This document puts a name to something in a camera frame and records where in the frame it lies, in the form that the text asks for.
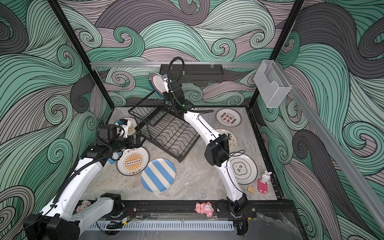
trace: black metal basket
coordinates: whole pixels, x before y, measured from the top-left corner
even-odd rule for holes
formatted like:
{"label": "black metal basket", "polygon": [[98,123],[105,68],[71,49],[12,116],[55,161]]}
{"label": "black metal basket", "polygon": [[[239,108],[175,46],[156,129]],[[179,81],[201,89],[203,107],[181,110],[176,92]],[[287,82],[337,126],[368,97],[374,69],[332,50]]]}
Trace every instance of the black metal basket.
{"label": "black metal basket", "polygon": [[199,139],[195,129],[176,116],[169,103],[152,91],[129,111],[137,121],[136,131],[179,162]]}

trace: plate with sunburst pattern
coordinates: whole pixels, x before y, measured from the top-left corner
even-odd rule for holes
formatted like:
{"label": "plate with sunburst pattern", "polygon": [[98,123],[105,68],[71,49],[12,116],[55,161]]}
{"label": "plate with sunburst pattern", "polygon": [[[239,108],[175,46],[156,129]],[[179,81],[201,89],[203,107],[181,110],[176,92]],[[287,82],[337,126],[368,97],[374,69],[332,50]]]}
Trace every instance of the plate with sunburst pattern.
{"label": "plate with sunburst pattern", "polygon": [[116,166],[122,175],[133,176],[143,171],[148,162],[148,151],[143,147],[139,147],[124,150]]}

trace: dish rack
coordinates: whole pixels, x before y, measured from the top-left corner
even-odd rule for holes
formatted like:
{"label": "dish rack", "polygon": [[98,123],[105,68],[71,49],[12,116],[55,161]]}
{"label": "dish rack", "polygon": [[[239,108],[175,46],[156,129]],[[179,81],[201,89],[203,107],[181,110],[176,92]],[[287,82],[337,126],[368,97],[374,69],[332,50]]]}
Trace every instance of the dish rack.
{"label": "dish rack", "polygon": [[136,103],[128,113],[137,122],[136,131],[179,162],[200,137],[189,123],[176,116],[170,103],[156,91]]}

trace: striped plate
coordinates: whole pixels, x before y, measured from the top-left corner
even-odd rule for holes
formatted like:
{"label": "striped plate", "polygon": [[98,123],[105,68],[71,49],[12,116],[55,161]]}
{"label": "striped plate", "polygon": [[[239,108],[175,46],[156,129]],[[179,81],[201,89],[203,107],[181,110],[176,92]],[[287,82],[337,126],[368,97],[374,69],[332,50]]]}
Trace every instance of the striped plate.
{"label": "striped plate", "polygon": [[141,183],[150,192],[163,192],[175,181],[176,170],[164,158],[152,160],[141,173]]}

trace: wall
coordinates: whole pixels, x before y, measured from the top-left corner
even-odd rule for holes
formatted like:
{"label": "wall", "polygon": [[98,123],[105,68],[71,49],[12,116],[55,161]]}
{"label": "wall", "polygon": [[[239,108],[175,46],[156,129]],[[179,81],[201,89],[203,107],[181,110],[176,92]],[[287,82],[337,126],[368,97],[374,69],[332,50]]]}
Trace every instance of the wall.
{"label": "wall", "polygon": [[[91,61],[256,62],[268,59],[291,1],[60,0]],[[115,105],[148,95],[159,68],[99,68]],[[183,84],[196,105],[248,105],[255,70],[228,68],[224,83]]]}
{"label": "wall", "polygon": [[53,198],[110,111],[48,2],[1,1],[1,239]]}
{"label": "wall", "polygon": [[[384,196],[384,1],[329,0],[299,13],[278,61],[374,190]],[[310,239],[384,239],[288,95],[256,114],[276,174]]]}

